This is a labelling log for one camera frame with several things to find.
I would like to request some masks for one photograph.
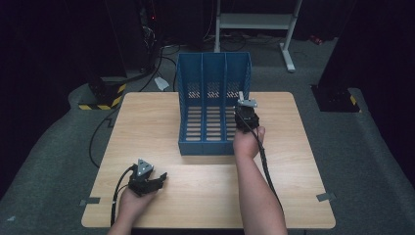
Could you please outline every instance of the white metal stand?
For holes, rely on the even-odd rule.
[[[296,71],[293,60],[291,59],[288,47],[293,36],[297,18],[302,0],[297,0],[296,7],[292,14],[276,15],[276,14],[221,14],[220,0],[217,0],[216,10],[216,32],[214,52],[220,52],[219,33],[221,28],[254,28],[254,29],[286,29],[287,36],[284,43],[280,43],[281,52],[283,54],[287,70],[289,72]]]

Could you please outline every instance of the table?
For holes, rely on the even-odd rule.
[[[316,198],[326,191],[293,95],[251,92],[250,97],[257,100],[255,111],[266,127],[263,146],[288,228],[334,227],[330,203]],[[242,228],[234,157],[182,157],[179,126],[178,93],[125,95],[90,195],[100,202],[86,206],[85,227],[110,227],[115,186],[141,158],[155,166],[153,177],[167,172],[167,180],[136,227]],[[255,160],[262,171],[260,157]]]

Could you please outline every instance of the human arm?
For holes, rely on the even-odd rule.
[[[108,235],[131,234],[134,222],[156,197],[157,191],[138,197],[131,189],[125,188],[119,200],[118,216]]]
[[[262,142],[263,126],[257,129]],[[245,234],[287,234],[282,208],[259,168],[254,157],[258,144],[251,133],[237,130],[233,143],[238,171],[239,202]]]

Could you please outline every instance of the gray carpet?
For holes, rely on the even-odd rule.
[[[290,51],[297,71],[288,73],[275,44],[248,43],[253,62],[251,91],[289,91],[300,116],[323,183],[337,199],[331,202],[337,225],[307,234],[415,234],[415,192],[380,136],[358,89],[350,89],[362,112],[322,113],[310,84],[317,84],[336,44],[317,46],[296,41]],[[240,45],[223,44],[224,49]],[[179,48],[164,49],[175,60]],[[181,52],[191,51],[181,47]],[[172,91],[174,65],[163,60],[160,73]],[[127,84],[137,92],[149,78]],[[111,111],[82,111],[77,107],[86,89],[69,95],[71,110],[57,120],[33,147],[12,186],[0,203],[0,234],[106,234],[108,229],[81,225],[84,207],[98,169],[88,157],[89,141],[99,123]],[[143,92],[160,92],[152,81]],[[112,129],[106,121],[95,136],[92,156],[99,163]],[[137,234],[243,234],[241,230],[149,230]],[[290,229],[290,234],[303,234]]]

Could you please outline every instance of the gray tape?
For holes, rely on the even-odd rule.
[[[337,199],[334,193],[324,193],[317,195],[318,202],[329,200],[329,202]]]
[[[85,207],[87,204],[100,204],[101,198],[89,198],[88,200],[81,200],[80,207]]]

